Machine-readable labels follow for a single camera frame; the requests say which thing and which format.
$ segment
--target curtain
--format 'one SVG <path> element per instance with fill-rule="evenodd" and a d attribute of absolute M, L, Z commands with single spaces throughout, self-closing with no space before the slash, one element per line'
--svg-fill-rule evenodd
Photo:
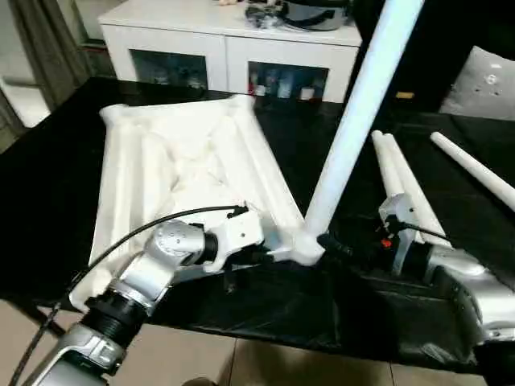
<path fill-rule="evenodd" d="M 82 53 L 56 0 L 9 0 L 27 58 L 52 111 L 88 78 Z"/>

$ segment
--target white cabinet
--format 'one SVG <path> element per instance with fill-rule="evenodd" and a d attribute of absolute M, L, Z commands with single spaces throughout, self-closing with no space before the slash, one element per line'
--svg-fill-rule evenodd
<path fill-rule="evenodd" d="M 361 38 L 353 26 L 258 30 L 246 4 L 128 0 L 99 18 L 118 79 L 341 102 Z"/>
<path fill-rule="evenodd" d="M 295 99 L 344 99 L 357 48 L 228 37 L 229 91 Z"/>

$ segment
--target pvc pipe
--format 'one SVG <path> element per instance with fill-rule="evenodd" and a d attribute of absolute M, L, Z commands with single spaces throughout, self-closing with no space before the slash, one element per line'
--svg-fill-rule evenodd
<path fill-rule="evenodd" d="M 379 163 L 379 170 L 383 178 L 383 185 L 385 186 L 386 196 L 393 197 L 404 193 L 401 179 L 398 176 L 397 169 L 393 163 L 391 154 L 389 153 L 388 146 L 386 145 L 383 133 L 379 130 L 372 132 L 373 147 L 376 150 L 377 162 Z"/>
<path fill-rule="evenodd" d="M 418 225 L 422 228 L 437 232 L 445 236 L 445 231 L 443 230 L 438 217 L 436 217 L 436 214 L 429 204 L 426 195 L 424 195 L 422 188 L 418 184 L 418 181 L 415 178 L 413 171 L 411 171 L 410 165 L 408 165 L 408 162 L 406 161 L 401 148 L 397 144 L 397 141 L 395 141 L 395 138 L 392 134 L 385 134 L 383 136 L 383 140 L 385 141 L 392 156 L 393 162 L 395 163 L 395 168 L 397 169 L 399 178 L 402 181 L 404 191 L 410 195 L 411 202 L 414 206 L 415 215 L 418 218 Z M 428 243 L 444 245 L 446 247 L 452 248 L 451 243 L 444 239 L 428 235 L 423 232 L 421 233 L 422 238 Z"/>
<path fill-rule="evenodd" d="M 444 135 L 434 132 L 431 135 L 431 141 L 459 163 L 480 183 L 485 185 L 498 199 L 508 205 L 512 211 L 515 211 L 515 189 L 511 185 Z"/>
<path fill-rule="evenodd" d="M 306 234 L 317 237 L 328 230 L 423 4 L 424 0 L 385 1 L 307 209 Z"/>

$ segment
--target glass cabinet door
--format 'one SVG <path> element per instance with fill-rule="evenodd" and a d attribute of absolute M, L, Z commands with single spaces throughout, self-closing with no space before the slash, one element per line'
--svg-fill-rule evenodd
<path fill-rule="evenodd" d="M 120 80 L 227 91 L 224 37 L 102 26 Z"/>
<path fill-rule="evenodd" d="M 208 89 L 205 56 L 130 50 L 140 82 Z"/>
<path fill-rule="evenodd" d="M 249 62 L 249 95 L 321 101 L 328 68 Z"/>
<path fill-rule="evenodd" d="M 229 91 L 341 103 L 357 48 L 227 38 Z"/>

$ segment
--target black tablecloth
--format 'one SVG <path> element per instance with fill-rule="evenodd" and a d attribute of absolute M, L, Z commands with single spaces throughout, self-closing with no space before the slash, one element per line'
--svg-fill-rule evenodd
<path fill-rule="evenodd" d="M 101 180 L 106 105 L 154 105 L 227 97 L 164 86 L 92 79 L 50 117 L 0 155 L 0 296 L 52 304 L 89 258 Z M 309 204 L 341 105 L 258 98 L 255 113 L 302 212 Z M 515 186 L 515 123 L 442 114 L 392 113 L 377 129 L 395 134 L 447 234 L 505 282 L 515 272 L 515 216 L 429 141 L 439 130 Z M 385 198 L 366 143 L 331 230 L 355 256 L 377 238 Z M 152 322 L 295 347 L 474 372 L 471 344 L 455 305 L 416 281 L 350 269 L 329 256 L 315 267 L 293 263 L 236 272 L 171 289 Z"/>

